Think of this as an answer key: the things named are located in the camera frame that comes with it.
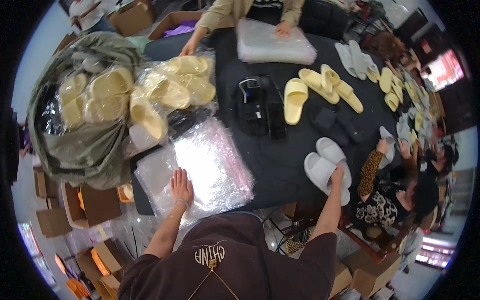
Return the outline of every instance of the bubble wrap bag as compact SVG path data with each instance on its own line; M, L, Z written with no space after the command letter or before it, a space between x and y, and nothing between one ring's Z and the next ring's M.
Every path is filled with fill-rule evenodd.
M290 37L279 37L275 26L250 19L241 19L237 26L239 59L243 62L289 62L311 65L317 50L298 27Z
M174 206L170 177L187 170L195 194L180 226L241 207L253 199L253 177L237 152L230 132L216 118L195 125L172 144L137 164L139 179L157 215L166 217Z

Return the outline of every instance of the patterned blouse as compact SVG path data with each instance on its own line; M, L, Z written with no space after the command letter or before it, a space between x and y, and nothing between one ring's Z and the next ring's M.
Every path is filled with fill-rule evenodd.
M397 192L405 191L398 182L375 182L378 165L384 155L373 150L361 169L361 180L358 186L360 197L370 195L357 205L357 219L368 224L390 226L403 221L410 212L407 211L396 197ZM413 159L404 160L404 167L409 177L416 176L416 167Z

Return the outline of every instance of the beige jacket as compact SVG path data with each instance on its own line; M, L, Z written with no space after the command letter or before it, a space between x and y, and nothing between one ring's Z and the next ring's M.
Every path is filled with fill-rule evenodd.
M239 20L248 14L253 1L254 0L215 0L213 5L202 14L195 28L205 27L208 29L208 32L211 32L218 28L218 24L229 15L234 25L237 26ZM281 21L287 21L292 27L297 26L304 2L305 0L284 0Z

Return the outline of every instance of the woman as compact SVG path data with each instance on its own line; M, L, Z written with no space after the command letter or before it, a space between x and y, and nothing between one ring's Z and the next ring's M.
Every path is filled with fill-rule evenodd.
M218 27L218 24L232 17L235 26L241 18L247 17L276 25L274 33L290 36L292 27L297 26L305 0L216 0L202 14L195 25L195 31L183 47L180 56L192 55L202 37Z
M335 279L341 165L332 192L299 259L268 249L261 221L249 212L208 217L172 252L193 187L181 168L170 179L175 206L128 270L119 300L328 299Z
M408 180L404 184L387 180L375 182L378 165L390 147L385 139L380 140L361 169L360 200L356 212L358 220L390 226L415 212L415 222L419 223L438 204L435 179L427 174L419 176L408 143L398 139L398 144Z

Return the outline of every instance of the white shirt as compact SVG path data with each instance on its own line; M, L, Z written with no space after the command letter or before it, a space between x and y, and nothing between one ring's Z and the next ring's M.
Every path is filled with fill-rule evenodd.
M101 0L81 0L80 2L78 2L74 0L70 5L70 9L69 9L70 17L72 18L74 16L77 16L80 18L80 16L84 12L86 12L90 7L92 7L92 5L100 1ZM88 15L79 19L80 26L82 27L83 31L97 24L98 21L100 21L100 19L103 17L104 12L100 8L100 6L101 4L98 5L94 10L89 12Z

